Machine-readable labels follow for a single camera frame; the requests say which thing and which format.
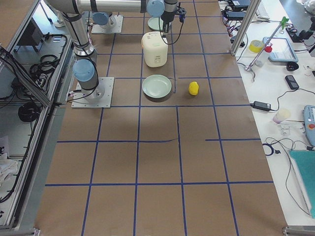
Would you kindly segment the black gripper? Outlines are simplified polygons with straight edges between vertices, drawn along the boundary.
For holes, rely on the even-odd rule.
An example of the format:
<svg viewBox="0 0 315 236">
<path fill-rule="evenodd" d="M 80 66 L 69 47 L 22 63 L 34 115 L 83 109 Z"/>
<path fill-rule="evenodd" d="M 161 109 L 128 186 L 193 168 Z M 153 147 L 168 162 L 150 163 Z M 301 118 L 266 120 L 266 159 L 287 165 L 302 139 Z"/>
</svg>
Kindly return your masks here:
<svg viewBox="0 0 315 236">
<path fill-rule="evenodd" d="M 170 31 L 170 23 L 174 20 L 177 8 L 165 9 L 164 13 L 161 15 L 163 20 L 163 33 L 168 33 Z"/>
</svg>

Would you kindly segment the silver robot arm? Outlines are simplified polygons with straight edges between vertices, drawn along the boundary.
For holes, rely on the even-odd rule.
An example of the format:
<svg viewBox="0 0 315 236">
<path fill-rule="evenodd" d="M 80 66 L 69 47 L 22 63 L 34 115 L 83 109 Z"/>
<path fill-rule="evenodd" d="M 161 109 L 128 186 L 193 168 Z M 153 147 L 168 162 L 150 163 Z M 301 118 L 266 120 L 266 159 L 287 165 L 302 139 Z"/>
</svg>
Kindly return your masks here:
<svg viewBox="0 0 315 236">
<path fill-rule="evenodd" d="M 162 32 L 168 33 L 178 11 L 176 0 L 50 0 L 55 9 L 67 14 L 92 12 L 140 12 L 163 20 Z"/>
<path fill-rule="evenodd" d="M 140 12 L 164 21 L 163 32 L 168 32 L 179 3 L 176 0 L 49 0 L 48 3 L 62 13 L 65 26 L 74 43 L 78 58 L 95 54 L 87 29 L 81 20 L 84 11 L 91 12 Z"/>
</svg>

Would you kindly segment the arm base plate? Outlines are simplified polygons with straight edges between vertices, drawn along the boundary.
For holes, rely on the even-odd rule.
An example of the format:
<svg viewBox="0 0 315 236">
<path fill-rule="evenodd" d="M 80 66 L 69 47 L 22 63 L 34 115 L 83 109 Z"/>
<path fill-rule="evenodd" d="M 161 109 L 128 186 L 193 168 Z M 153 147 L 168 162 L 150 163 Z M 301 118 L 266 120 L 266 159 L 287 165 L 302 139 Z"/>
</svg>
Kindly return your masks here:
<svg viewBox="0 0 315 236">
<path fill-rule="evenodd" d="M 123 25 L 123 15 L 110 15 L 104 12 L 93 14 L 93 34 L 121 33 Z"/>
<path fill-rule="evenodd" d="M 75 93 L 71 107 L 73 109 L 111 108 L 114 77 L 99 77 L 99 84 L 95 91 L 82 90 Z"/>
</svg>

